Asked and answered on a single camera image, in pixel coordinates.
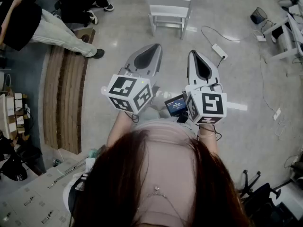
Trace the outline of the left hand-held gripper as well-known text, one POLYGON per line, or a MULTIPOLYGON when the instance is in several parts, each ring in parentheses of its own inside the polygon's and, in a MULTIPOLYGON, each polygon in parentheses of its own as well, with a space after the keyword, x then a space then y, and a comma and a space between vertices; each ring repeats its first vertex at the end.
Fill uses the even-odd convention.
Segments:
POLYGON ((150 44, 137 50, 118 74, 112 76, 109 84, 101 88, 101 94, 115 109, 138 114, 153 98, 152 89, 160 64, 160 44, 150 44))

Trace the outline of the person's left forearm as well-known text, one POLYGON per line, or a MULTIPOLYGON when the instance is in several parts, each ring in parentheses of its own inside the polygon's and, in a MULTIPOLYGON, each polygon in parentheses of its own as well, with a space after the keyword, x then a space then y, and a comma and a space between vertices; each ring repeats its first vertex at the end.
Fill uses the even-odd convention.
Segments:
POLYGON ((133 124, 132 119, 129 118, 129 116, 125 112, 120 111, 109 133, 106 146, 111 147, 123 135, 130 132, 132 128, 132 124, 133 124))

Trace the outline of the grey locker cabinet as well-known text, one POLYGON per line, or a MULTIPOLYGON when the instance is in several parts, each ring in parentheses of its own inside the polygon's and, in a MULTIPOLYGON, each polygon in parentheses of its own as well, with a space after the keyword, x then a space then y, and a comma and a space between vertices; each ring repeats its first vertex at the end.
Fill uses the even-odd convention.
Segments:
POLYGON ((0 227, 71 227, 68 192, 88 168, 86 159, 69 158, 0 197, 0 227))

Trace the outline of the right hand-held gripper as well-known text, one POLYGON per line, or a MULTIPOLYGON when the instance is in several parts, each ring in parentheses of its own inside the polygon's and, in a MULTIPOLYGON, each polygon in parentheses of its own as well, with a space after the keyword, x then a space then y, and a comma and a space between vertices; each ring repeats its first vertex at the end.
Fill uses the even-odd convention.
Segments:
POLYGON ((189 119, 194 124, 217 124, 225 118, 227 94, 223 92, 217 66, 203 54, 191 50, 187 78, 185 102, 189 119))

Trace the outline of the person's white printed sleeve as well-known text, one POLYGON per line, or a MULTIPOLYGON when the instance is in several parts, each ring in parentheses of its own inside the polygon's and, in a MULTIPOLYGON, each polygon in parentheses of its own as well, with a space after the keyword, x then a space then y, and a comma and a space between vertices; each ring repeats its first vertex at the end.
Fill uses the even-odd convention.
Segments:
POLYGON ((63 203, 72 216, 75 212, 77 201, 84 192, 84 186, 88 175, 89 174, 85 172, 74 174, 63 190, 63 203))

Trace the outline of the pile of small boxes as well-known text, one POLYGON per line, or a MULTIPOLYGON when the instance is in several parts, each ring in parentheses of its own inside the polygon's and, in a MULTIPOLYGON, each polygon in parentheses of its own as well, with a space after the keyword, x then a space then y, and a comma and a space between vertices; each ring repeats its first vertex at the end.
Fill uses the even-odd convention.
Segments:
POLYGON ((12 90, 0 93, 0 133, 9 140, 27 141, 33 127, 27 95, 12 90))

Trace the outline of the white wooden chair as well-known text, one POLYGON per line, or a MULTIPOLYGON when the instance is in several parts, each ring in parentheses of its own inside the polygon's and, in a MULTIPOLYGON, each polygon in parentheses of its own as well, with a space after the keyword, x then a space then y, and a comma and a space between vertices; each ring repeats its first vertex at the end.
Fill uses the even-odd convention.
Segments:
POLYGON ((183 39, 187 30, 191 11, 196 0, 145 0, 151 33, 156 36, 158 26, 180 29, 183 39))

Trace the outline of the small black monitor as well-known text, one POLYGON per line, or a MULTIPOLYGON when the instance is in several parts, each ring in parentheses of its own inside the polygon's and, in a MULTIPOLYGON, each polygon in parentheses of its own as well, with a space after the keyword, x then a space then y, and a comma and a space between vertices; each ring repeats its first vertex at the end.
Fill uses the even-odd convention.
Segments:
POLYGON ((183 95, 178 95, 164 102, 170 116, 180 116, 187 111, 183 95))

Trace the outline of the person's right forearm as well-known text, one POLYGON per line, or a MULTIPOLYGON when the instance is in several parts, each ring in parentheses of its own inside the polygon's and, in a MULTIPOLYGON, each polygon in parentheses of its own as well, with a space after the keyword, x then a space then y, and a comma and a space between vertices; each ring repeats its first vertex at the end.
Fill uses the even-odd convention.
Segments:
POLYGON ((200 125, 198 139, 202 142, 212 154, 218 154, 218 146, 216 141, 216 132, 211 124, 200 125))

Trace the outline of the dark mesh waste basket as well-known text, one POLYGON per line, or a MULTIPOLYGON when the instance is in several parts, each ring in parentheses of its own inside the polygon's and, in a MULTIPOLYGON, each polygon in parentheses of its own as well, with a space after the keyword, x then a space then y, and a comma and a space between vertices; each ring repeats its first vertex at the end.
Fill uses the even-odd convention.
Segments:
POLYGON ((262 8, 257 7, 250 15, 250 19, 255 25, 258 25, 267 20, 267 14, 262 8))

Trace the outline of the black bag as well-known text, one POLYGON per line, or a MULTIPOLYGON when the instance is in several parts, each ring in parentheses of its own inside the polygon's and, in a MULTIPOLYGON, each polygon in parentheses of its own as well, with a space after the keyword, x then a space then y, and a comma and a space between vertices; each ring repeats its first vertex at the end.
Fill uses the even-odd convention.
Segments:
POLYGON ((27 171, 18 155, 11 155, 0 168, 0 173, 16 182, 27 179, 27 171))

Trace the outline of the brown wooden platform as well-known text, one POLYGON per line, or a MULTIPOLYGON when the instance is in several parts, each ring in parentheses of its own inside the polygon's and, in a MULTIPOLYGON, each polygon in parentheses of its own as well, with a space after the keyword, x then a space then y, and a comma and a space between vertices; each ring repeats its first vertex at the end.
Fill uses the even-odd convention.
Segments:
POLYGON ((52 46, 44 86, 45 143, 78 155, 81 152, 82 97, 88 58, 52 46))

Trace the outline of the person's light jeans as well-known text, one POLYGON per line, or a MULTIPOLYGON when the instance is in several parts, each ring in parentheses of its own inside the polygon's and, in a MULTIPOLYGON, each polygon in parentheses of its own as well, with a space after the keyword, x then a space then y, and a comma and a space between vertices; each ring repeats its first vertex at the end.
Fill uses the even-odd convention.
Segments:
POLYGON ((171 116, 166 106, 158 110, 157 106, 150 105, 147 106, 139 114, 139 122, 137 125, 147 123, 150 121, 160 120, 161 122, 172 122, 174 124, 179 124, 185 129, 185 132, 192 136, 197 136, 198 127, 194 126, 191 122, 179 123, 177 122, 178 117, 171 116))

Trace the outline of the white metal frame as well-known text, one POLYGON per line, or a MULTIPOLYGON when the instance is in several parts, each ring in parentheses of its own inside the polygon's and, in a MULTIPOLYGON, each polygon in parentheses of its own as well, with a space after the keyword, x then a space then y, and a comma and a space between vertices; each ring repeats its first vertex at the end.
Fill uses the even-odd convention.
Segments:
POLYGON ((286 17, 263 32, 263 35, 271 34, 273 42, 283 35, 286 43, 286 51, 265 59, 265 63, 281 60, 299 54, 303 57, 303 0, 297 0, 296 4, 288 8, 286 17))

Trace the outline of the person's pink top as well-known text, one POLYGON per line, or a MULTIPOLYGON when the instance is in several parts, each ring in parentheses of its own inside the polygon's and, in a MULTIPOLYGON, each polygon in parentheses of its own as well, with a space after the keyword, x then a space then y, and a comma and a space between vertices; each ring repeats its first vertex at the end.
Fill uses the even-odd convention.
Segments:
POLYGON ((187 227, 196 193, 195 155, 190 136, 179 124, 150 121, 136 126, 147 131, 141 179, 143 186, 136 213, 139 224, 187 227))

